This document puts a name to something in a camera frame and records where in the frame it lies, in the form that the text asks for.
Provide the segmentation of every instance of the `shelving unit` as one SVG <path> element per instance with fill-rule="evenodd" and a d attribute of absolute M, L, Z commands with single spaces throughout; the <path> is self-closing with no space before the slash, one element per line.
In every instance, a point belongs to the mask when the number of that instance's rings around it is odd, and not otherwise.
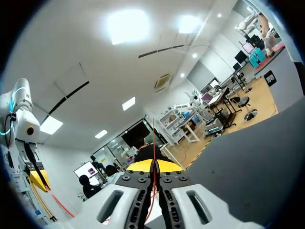
<path fill-rule="evenodd" d="M 174 111 L 168 111 L 166 114 L 159 118 L 159 123 L 161 127 L 164 129 L 166 134 L 176 143 L 183 138 L 183 131 L 180 128 L 177 128 L 180 123 L 183 122 L 183 119 L 175 114 Z"/>

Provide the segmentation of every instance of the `red cable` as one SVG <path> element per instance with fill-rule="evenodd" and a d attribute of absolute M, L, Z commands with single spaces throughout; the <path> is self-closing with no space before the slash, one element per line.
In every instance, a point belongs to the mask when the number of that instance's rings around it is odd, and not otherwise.
<path fill-rule="evenodd" d="M 155 136 L 154 136 L 154 118 L 152 119 L 152 129 L 153 129 L 153 160 L 156 161 L 156 140 L 155 140 Z M 153 187 L 155 186 L 156 184 L 156 180 L 157 180 L 157 176 L 156 176 L 156 167 L 153 168 L 154 169 L 154 176 L 153 176 Z M 156 189 L 157 188 L 154 188 L 153 189 L 153 197 L 156 195 Z M 145 222 L 147 221 L 147 219 L 149 218 L 149 216 L 151 215 L 151 212 L 152 212 L 152 209 L 153 209 L 153 203 L 154 203 L 154 198 L 152 199 L 152 206 L 151 206 L 151 209 L 149 210 L 149 213 L 147 214 L 147 217 L 146 217 L 146 220 Z"/>
<path fill-rule="evenodd" d="M 64 209 L 65 212 L 67 212 L 71 217 L 74 217 L 74 215 L 69 212 L 64 205 L 62 205 L 62 203 L 56 198 L 56 196 L 51 192 L 51 190 L 49 189 L 49 187 L 46 186 L 46 189 L 48 190 L 48 192 L 50 192 L 50 194 L 53 196 L 54 200 Z"/>

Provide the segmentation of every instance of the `monitor screen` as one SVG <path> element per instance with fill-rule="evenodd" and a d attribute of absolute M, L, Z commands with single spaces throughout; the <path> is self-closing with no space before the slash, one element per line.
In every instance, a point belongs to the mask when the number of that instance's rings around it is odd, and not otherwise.
<path fill-rule="evenodd" d="M 247 59 L 247 55 L 244 54 L 243 51 L 239 51 L 239 53 L 235 56 L 235 59 L 239 62 L 242 63 Z"/>
<path fill-rule="evenodd" d="M 219 83 L 218 83 L 217 80 L 213 80 L 213 81 L 210 83 L 210 86 L 212 86 L 212 87 L 214 87 L 214 88 L 215 88 L 216 85 L 219 85 Z"/>
<path fill-rule="evenodd" d="M 239 65 L 239 63 L 236 63 L 236 64 L 233 66 L 233 68 L 234 68 L 235 71 L 238 71 L 238 70 L 241 68 L 241 66 Z"/>
<path fill-rule="evenodd" d="M 138 125 L 128 130 L 127 133 L 122 135 L 123 140 L 129 147 L 133 147 L 133 142 L 138 138 L 145 138 L 149 135 L 149 130 L 145 126 L 144 122 L 140 122 Z"/>
<path fill-rule="evenodd" d="M 252 44 L 250 43 L 246 43 L 243 45 L 243 48 L 244 50 L 247 52 L 247 53 L 250 53 L 253 51 L 254 47 L 252 46 Z"/>
<path fill-rule="evenodd" d="M 88 178 L 94 176 L 95 174 L 97 174 L 97 170 L 96 168 L 91 164 L 90 161 L 88 161 L 87 163 L 85 163 L 84 165 L 82 165 L 81 167 L 79 167 L 78 169 L 76 169 L 74 171 L 74 173 L 80 177 L 81 175 L 86 175 Z"/>
<path fill-rule="evenodd" d="M 91 177 L 89 178 L 90 184 L 91 185 L 99 185 L 99 180 L 96 177 Z"/>
<path fill-rule="evenodd" d="M 206 104 L 208 104 L 212 99 L 213 99 L 213 96 L 211 96 L 210 94 L 208 93 L 205 93 L 202 98 L 201 98 Z"/>

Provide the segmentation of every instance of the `stool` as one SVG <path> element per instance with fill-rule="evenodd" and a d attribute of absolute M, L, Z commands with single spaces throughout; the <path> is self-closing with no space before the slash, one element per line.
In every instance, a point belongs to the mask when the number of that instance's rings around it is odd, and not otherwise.
<path fill-rule="evenodd" d="M 239 107 L 245 107 L 247 109 L 248 113 L 244 117 L 245 121 L 249 121 L 257 115 L 258 111 L 256 109 L 249 110 L 249 108 L 248 108 L 248 106 L 251 106 L 249 104 L 249 101 L 250 101 L 249 97 L 244 97 L 244 98 L 234 97 L 234 98 L 230 99 L 230 101 L 237 104 Z"/>

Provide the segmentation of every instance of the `wooden floor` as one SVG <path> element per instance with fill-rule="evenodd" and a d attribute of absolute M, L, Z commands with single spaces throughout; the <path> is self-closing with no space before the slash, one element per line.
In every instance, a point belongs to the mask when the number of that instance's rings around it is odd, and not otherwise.
<path fill-rule="evenodd" d="M 241 91 L 238 93 L 238 95 L 240 97 L 248 96 L 250 98 L 249 104 L 251 106 L 249 108 L 258 110 L 256 117 L 246 122 L 244 120 L 244 116 L 246 115 L 247 110 L 245 108 L 241 108 L 242 111 L 238 112 L 234 119 L 236 126 L 227 128 L 223 132 L 224 135 L 247 128 L 277 114 L 275 102 L 265 80 L 263 78 L 259 78 L 252 81 L 249 86 L 252 87 L 252 90 L 249 93 L 246 94 L 244 91 Z M 234 107 L 236 110 L 240 109 L 235 104 Z M 186 139 L 183 139 L 179 145 L 169 147 L 170 152 L 174 155 L 174 157 L 177 158 L 183 167 L 188 167 L 202 152 L 203 148 L 209 143 L 209 139 L 212 138 L 204 138 L 203 130 L 203 126 L 198 126 L 195 130 L 195 133 L 200 139 L 199 142 L 189 143 Z"/>

